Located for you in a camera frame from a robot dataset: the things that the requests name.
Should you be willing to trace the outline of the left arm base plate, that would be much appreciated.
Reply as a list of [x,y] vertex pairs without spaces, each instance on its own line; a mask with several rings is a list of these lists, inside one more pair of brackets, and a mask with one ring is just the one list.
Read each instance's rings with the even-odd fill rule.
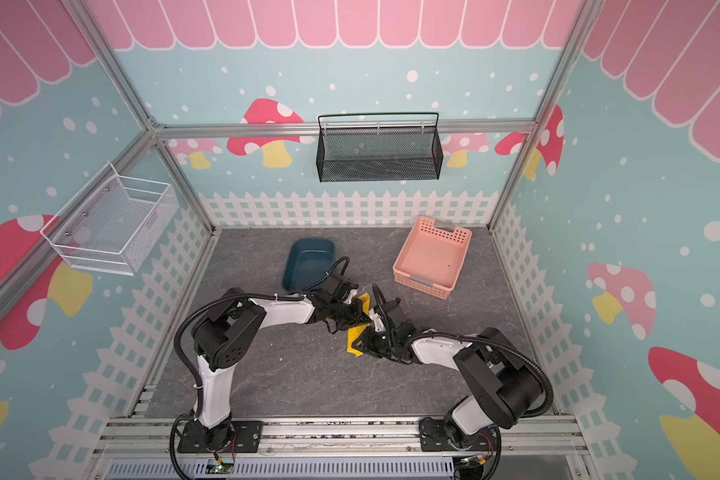
[[262,438],[262,421],[226,419],[213,428],[191,420],[179,435],[178,452],[256,453]]

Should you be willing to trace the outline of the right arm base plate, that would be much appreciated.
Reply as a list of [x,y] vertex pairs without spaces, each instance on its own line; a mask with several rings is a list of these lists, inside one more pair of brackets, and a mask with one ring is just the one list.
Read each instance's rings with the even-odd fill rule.
[[463,433],[451,420],[424,417],[418,423],[421,450],[424,452],[494,452],[497,437],[490,427],[477,433]]

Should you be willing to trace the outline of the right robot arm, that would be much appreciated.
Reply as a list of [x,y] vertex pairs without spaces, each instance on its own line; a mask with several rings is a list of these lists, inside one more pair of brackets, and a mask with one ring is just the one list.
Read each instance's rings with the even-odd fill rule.
[[399,364],[454,370],[469,389],[443,418],[420,421],[424,450],[495,449],[502,429],[541,416],[553,405],[544,370],[496,328],[474,335],[417,328],[398,300],[375,306],[370,319],[371,325],[352,340],[353,349]]

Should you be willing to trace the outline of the yellow paper napkin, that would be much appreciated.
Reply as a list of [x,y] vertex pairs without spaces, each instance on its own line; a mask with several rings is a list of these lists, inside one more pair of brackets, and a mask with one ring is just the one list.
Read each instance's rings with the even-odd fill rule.
[[[371,305],[371,297],[368,293],[364,293],[360,296],[358,296],[358,299],[362,301],[362,312],[364,315],[368,315],[370,311],[370,305]],[[364,331],[369,326],[369,323],[366,322],[363,325],[358,325],[350,328],[347,331],[347,352],[350,354],[355,355],[356,357],[360,357],[363,355],[363,352],[357,348],[354,347],[354,343],[361,337],[361,335],[364,333]]]

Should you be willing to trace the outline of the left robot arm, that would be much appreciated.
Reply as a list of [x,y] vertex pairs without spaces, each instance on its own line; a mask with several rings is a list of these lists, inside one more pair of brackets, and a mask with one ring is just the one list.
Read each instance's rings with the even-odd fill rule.
[[177,328],[173,349],[194,380],[195,404],[185,417],[181,453],[199,448],[218,453],[237,439],[231,390],[237,364],[260,330],[324,322],[331,332],[366,326],[371,319],[356,286],[340,277],[287,295],[231,288],[190,314]]

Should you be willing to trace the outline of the dark teal plastic tub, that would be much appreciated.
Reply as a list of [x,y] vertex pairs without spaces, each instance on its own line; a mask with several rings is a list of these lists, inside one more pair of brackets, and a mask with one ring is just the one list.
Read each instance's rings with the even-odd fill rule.
[[323,279],[335,260],[335,245],[331,240],[302,238],[291,247],[282,278],[285,291],[304,291]]

